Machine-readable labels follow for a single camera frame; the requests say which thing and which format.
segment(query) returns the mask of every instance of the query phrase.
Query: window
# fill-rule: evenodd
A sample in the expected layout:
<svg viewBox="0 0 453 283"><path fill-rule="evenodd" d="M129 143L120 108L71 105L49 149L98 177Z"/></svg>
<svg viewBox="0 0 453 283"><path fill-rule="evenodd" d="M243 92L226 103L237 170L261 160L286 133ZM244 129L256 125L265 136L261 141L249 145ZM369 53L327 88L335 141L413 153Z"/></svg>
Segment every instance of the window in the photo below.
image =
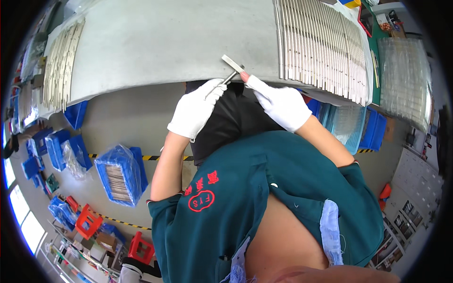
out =
<svg viewBox="0 0 453 283"><path fill-rule="evenodd" d="M22 231L31 252L34 254L44 236L44 229L30 211L19 186L16 186L11 192L10 201L20 230Z"/></svg>
<svg viewBox="0 0 453 283"><path fill-rule="evenodd" d="M5 148L6 142L5 126L3 126L3 148ZM14 175L10 159L5 159L3 165L5 167L6 189L8 189L16 179L16 176Z"/></svg>

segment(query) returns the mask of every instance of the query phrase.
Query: white cotton glove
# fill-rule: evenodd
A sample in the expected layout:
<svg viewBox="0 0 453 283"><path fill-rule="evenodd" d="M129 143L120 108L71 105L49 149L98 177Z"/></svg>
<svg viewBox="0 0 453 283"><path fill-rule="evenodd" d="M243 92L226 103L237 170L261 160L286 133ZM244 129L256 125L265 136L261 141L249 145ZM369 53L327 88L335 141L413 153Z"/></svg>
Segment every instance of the white cotton glove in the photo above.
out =
<svg viewBox="0 0 453 283"><path fill-rule="evenodd" d="M183 95L167 129L194 142L211 116L215 103L227 90L226 85L219 85L222 81L223 79L212 79L191 93Z"/></svg>
<svg viewBox="0 0 453 283"><path fill-rule="evenodd" d="M295 88L273 88L253 75L248 78L246 86L253 89L264 112L288 132L294 133L312 114Z"/></svg>

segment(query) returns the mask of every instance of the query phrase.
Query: yellow box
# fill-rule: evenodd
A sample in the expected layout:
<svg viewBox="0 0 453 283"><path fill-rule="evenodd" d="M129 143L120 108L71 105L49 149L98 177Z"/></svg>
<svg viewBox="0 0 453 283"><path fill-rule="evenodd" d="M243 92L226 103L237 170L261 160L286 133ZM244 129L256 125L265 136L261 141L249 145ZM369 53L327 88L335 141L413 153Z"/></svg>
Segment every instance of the yellow box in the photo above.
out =
<svg viewBox="0 0 453 283"><path fill-rule="evenodd" d="M362 5L362 2L360 0L353 0L345 4L345 6L348 7L349 9L356 8L360 5Z"/></svg>

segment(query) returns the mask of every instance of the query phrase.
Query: green work shirt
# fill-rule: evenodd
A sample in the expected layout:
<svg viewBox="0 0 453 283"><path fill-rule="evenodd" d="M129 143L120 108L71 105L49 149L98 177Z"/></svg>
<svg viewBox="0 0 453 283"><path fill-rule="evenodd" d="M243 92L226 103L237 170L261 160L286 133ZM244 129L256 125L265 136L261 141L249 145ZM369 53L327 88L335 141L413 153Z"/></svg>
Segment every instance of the green work shirt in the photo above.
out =
<svg viewBox="0 0 453 283"><path fill-rule="evenodd" d="M270 192L310 231L331 265L365 266L382 241L379 204L357 163L337 168L305 139L286 131L265 132L218 149L184 192L148 201L164 282L228 277L236 255L243 256L256 234ZM328 201L337 207L334 222L341 235L336 263L323 245L320 227Z"/></svg>

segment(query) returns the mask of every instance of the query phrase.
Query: black pants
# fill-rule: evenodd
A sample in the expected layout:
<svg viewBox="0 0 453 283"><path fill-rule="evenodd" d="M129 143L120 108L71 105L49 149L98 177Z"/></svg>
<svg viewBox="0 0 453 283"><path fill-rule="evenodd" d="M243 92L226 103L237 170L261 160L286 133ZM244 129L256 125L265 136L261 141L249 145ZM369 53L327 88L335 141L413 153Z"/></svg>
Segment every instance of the black pants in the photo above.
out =
<svg viewBox="0 0 453 283"><path fill-rule="evenodd" d="M206 81L187 82L186 93L196 90L204 83ZM284 130L264 112L258 102L243 96L243 91L243 83L230 83L217 101L206 125L195 142L190 144L195 166L200 166L214 151L240 137Z"/></svg>

